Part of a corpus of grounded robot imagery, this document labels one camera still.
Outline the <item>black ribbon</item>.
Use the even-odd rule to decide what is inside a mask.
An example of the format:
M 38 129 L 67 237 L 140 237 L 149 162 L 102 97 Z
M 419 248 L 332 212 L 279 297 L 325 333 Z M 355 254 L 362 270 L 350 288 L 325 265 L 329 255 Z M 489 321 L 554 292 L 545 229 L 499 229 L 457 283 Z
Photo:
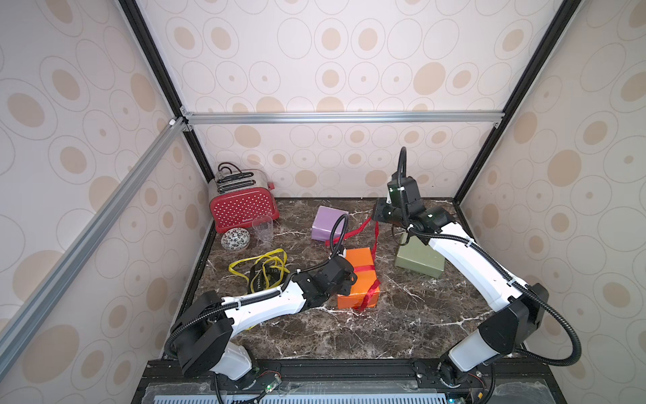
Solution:
M 249 283 L 247 292 L 257 293 L 274 287 L 275 269 L 270 265 L 262 262 L 256 263 L 251 267 L 249 274 Z

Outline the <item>green gift box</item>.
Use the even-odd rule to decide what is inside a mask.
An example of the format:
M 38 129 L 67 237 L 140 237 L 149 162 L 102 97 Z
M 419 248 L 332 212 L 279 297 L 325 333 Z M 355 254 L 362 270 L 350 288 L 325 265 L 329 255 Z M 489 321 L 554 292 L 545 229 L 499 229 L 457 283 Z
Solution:
M 395 267 L 438 279 L 444 273 L 446 259 L 417 237 L 402 234 L 395 257 Z

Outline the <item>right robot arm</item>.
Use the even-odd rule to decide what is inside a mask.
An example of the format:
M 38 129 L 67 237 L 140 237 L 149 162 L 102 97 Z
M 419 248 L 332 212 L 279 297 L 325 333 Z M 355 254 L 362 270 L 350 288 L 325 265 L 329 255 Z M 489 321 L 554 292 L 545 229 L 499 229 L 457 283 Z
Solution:
M 387 184 L 388 195 L 377 201 L 373 218 L 399 227 L 405 243 L 417 239 L 449 261 L 484 297 L 494 312 L 469 336 L 440 358 L 437 367 L 442 382 L 455 387 L 479 365 L 491 365 L 511 353 L 519 353 L 545 365 L 567 367 L 582 356 L 575 328 L 548 304 L 548 291 L 541 284 L 528 284 L 504 268 L 467 234 L 442 207 L 426 207 L 417 182 L 406 172 L 407 150 L 402 148 L 397 169 Z M 550 315 L 568 335 L 570 355 L 546 358 L 525 348 L 525 340 Z

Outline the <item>purple gift box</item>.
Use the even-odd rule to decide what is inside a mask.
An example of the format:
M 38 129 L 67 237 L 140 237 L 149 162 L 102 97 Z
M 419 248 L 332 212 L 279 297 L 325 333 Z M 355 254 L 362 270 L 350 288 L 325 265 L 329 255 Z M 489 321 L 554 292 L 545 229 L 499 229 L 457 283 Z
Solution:
M 338 218 L 347 213 L 346 210 L 320 206 L 311 226 L 311 239 L 319 242 L 328 241 Z

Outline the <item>yellow ribbon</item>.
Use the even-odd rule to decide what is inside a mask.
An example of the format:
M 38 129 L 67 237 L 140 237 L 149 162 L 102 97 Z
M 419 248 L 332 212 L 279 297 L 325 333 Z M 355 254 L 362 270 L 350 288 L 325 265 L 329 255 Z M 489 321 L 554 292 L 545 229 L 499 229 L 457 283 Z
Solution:
M 266 252 L 265 254 L 256 257 L 250 257 L 247 259 L 235 261 L 228 266 L 228 271 L 231 274 L 244 279 L 248 286 L 251 267 L 259 262 L 268 264 L 273 269 L 275 269 L 275 283 L 273 288 L 284 284 L 284 282 L 288 278 L 288 275 L 290 274 L 290 271 L 287 268 L 288 254 L 282 248 Z

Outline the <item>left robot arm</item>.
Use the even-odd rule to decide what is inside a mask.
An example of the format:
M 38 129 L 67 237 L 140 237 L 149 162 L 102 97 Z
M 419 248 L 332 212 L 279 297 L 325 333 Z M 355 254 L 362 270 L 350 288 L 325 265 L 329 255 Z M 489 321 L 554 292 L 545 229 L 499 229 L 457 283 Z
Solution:
M 347 296 L 358 276 L 343 256 L 349 215 L 335 222 L 329 242 L 329 258 L 309 269 L 298 269 L 276 287 L 246 296 L 221 297 L 215 291 L 200 296 L 170 329 L 164 344 L 166 356 L 178 361 L 185 377 L 207 372 L 239 382 L 256 372 L 247 350 L 235 343 L 239 333 L 265 321 L 323 306 L 332 296 Z

